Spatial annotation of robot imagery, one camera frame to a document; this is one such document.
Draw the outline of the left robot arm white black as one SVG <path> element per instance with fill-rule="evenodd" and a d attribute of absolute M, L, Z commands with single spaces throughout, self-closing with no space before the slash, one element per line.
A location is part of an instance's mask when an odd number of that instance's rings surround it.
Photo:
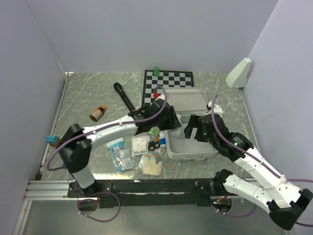
<path fill-rule="evenodd" d="M 133 110 L 124 117 L 102 125 L 80 127 L 74 124 L 58 145 L 68 172 L 78 182 L 79 191 L 86 197 L 96 193 L 97 183 L 88 168 L 91 151 L 119 138 L 135 136 L 157 127 L 161 131 L 181 127 L 173 106 L 158 98 L 149 107 Z"/>

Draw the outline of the green medicine box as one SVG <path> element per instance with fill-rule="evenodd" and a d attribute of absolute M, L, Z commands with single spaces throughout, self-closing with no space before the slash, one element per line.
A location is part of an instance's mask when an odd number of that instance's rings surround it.
<path fill-rule="evenodd" d="M 158 127 L 152 127 L 148 132 L 149 135 L 152 135 L 155 137 L 158 137 L 159 133 L 160 133 L 160 129 Z"/>

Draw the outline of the black handled scissors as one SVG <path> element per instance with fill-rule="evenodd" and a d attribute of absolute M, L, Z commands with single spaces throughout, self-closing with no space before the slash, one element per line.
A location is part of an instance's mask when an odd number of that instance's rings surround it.
<path fill-rule="evenodd" d="M 155 141 L 149 142 L 148 150 L 149 151 L 155 151 L 156 149 L 160 149 L 160 143 L 159 142 L 155 142 Z"/>

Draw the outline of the brown medicine bottle orange cap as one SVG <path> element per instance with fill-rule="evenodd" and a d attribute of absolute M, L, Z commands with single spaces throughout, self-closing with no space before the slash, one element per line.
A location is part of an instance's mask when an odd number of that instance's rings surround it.
<path fill-rule="evenodd" d="M 99 108 L 96 108 L 95 111 L 90 114 L 90 119 L 93 120 L 93 121 L 98 121 L 101 116 L 105 113 L 106 111 L 106 106 L 104 105 L 101 105 Z"/>

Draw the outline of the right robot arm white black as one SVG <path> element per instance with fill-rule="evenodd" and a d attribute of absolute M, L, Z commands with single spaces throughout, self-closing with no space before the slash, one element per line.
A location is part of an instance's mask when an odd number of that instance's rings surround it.
<path fill-rule="evenodd" d="M 191 115 L 184 129 L 190 138 L 196 129 L 195 140 L 211 144 L 222 156 L 248 172 L 259 185 L 241 179 L 229 170 L 218 171 L 213 179 L 213 189 L 219 195 L 236 194 L 265 210 L 280 228 L 290 231 L 298 224 L 313 199 L 313 193 L 301 189 L 279 173 L 260 154 L 243 134 L 230 132 L 218 114 Z"/>

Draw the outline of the white gauze packet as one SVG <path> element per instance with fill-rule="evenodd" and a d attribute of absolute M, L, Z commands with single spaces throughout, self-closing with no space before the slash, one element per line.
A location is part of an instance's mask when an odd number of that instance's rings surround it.
<path fill-rule="evenodd" d="M 132 137 L 132 155 L 139 156 L 148 154 L 149 136 Z"/>

